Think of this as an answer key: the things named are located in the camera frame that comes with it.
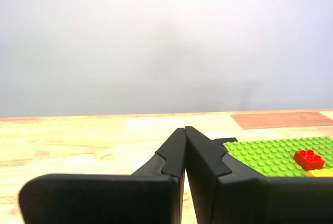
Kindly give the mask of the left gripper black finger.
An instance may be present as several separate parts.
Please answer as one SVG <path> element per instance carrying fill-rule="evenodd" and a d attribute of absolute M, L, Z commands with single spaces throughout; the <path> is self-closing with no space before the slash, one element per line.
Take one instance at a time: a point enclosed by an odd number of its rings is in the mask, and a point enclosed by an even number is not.
<path fill-rule="evenodd" d="M 25 223 L 180 223 L 186 133 L 176 129 L 133 174 L 48 174 L 27 182 Z"/>
<path fill-rule="evenodd" d="M 331 178 L 267 177 L 233 157 L 226 139 L 185 132 L 198 223 L 332 223 Z"/>

